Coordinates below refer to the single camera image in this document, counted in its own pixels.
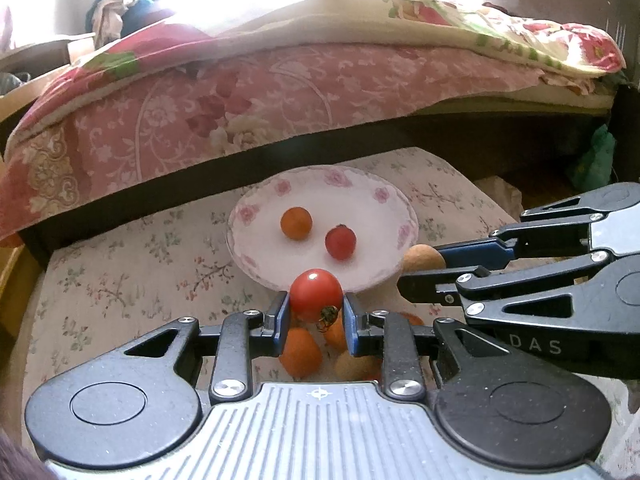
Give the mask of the brown kiwi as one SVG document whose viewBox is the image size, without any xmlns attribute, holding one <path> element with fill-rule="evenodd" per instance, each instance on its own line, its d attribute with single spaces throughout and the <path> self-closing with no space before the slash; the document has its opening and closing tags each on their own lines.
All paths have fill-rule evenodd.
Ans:
<svg viewBox="0 0 640 480">
<path fill-rule="evenodd" d="M 402 257 L 401 270 L 404 272 L 419 272 L 442 270 L 446 268 L 446 261 L 438 250 L 427 244 L 411 246 Z"/>
<path fill-rule="evenodd" d="M 376 356 L 352 356 L 345 351 L 336 359 L 334 372 L 343 382 L 362 382 L 379 380 L 381 367 L 381 360 Z"/>
</svg>

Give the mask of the small red cherry tomato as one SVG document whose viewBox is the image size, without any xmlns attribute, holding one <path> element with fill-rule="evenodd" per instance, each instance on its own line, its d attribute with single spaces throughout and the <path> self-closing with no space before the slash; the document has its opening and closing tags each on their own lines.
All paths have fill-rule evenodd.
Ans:
<svg viewBox="0 0 640 480">
<path fill-rule="evenodd" d="M 349 259 L 355 252 L 357 237 L 353 230 L 344 224 L 334 226 L 324 239 L 326 251 L 337 261 Z"/>
</svg>

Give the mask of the round red tomato with stem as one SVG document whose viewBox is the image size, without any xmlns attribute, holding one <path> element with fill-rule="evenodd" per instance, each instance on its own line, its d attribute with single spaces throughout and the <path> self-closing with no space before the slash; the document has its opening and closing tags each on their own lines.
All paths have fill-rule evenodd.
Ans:
<svg viewBox="0 0 640 480">
<path fill-rule="evenodd" d="M 337 278 L 327 270 L 310 269 L 300 274 L 288 291 L 290 307 L 303 323 L 325 332 L 342 310 L 344 292 Z"/>
</svg>

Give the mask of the small orange tangerine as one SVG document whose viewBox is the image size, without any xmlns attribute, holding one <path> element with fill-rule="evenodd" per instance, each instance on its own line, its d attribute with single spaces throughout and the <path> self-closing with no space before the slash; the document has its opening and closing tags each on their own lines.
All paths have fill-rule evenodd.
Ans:
<svg viewBox="0 0 640 480">
<path fill-rule="evenodd" d="M 280 229 L 290 240 L 306 240 L 312 229 L 311 214 L 303 207 L 292 207 L 282 214 Z"/>
</svg>

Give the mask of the white floral plate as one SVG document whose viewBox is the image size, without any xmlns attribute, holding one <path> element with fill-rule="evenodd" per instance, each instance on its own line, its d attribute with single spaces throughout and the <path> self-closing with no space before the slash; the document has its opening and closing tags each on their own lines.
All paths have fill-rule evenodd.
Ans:
<svg viewBox="0 0 640 480">
<path fill-rule="evenodd" d="M 303 207 L 312 217 L 306 240 L 290 240 L 282 214 Z M 354 254 L 337 261 L 324 239 L 344 224 L 357 237 Z M 345 292 L 363 292 L 395 275 L 416 244 L 419 222 L 407 196 L 387 180 L 349 166 L 300 167 L 245 193 L 229 214 L 227 245 L 236 265 L 272 290 L 285 290 L 304 271 L 332 273 Z"/>
</svg>

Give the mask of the floral tablecloth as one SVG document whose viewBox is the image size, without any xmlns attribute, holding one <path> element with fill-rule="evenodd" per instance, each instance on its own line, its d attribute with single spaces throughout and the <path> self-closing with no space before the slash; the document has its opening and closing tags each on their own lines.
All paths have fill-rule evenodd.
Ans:
<svg viewBox="0 0 640 480">
<path fill-rule="evenodd" d="M 355 167 L 408 197 L 423 244 L 475 240 L 518 218 L 487 185 L 420 148 L 363 157 Z M 58 250 L 24 318 L 24 393 L 175 318 L 215 325 L 268 307 L 272 292 L 228 252 L 227 218 L 240 196 L 209 196 Z"/>
</svg>

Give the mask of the green bag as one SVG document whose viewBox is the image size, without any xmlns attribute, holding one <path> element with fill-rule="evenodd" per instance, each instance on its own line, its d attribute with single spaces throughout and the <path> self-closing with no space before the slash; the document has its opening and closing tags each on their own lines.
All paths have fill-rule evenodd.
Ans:
<svg viewBox="0 0 640 480">
<path fill-rule="evenodd" d="M 591 137 L 591 148 L 574 172 L 572 183 L 577 191 L 592 191 L 610 183 L 615 144 L 606 125 L 597 128 Z"/>
</svg>

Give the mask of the floral quilt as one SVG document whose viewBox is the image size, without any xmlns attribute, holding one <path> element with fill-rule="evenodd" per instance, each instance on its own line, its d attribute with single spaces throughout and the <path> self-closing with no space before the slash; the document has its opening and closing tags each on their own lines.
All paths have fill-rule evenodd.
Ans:
<svg viewBox="0 0 640 480">
<path fill-rule="evenodd" d="M 565 77 L 597 79 L 626 67 L 597 27 L 514 18 L 464 0 L 310 0 L 334 41 L 447 47 Z"/>
</svg>

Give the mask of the pink floral bed sheet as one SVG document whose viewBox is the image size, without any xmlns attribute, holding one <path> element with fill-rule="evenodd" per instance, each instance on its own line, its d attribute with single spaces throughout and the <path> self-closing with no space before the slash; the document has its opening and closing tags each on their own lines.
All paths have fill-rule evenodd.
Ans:
<svg viewBox="0 0 640 480">
<path fill-rule="evenodd" d="M 306 44 L 204 58 L 176 32 L 51 82 L 9 137 L 1 241 L 186 167 L 293 136 L 536 86 L 542 70 L 450 47 Z"/>
</svg>

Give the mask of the wooden nightstand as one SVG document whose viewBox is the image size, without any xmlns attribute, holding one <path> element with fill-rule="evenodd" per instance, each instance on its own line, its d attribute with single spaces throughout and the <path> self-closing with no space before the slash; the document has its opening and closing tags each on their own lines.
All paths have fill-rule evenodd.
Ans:
<svg viewBox="0 0 640 480">
<path fill-rule="evenodd" d="M 91 32 L 57 36 L 1 55 L 1 73 L 21 78 L 23 83 L 1 96 L 1 144 L 40 94 L 78 58 L 94 50 Z M 40 265 L 24 246 L 1 249 L 1 345 L 9 348 L 17 340 Z"/>
</svg>

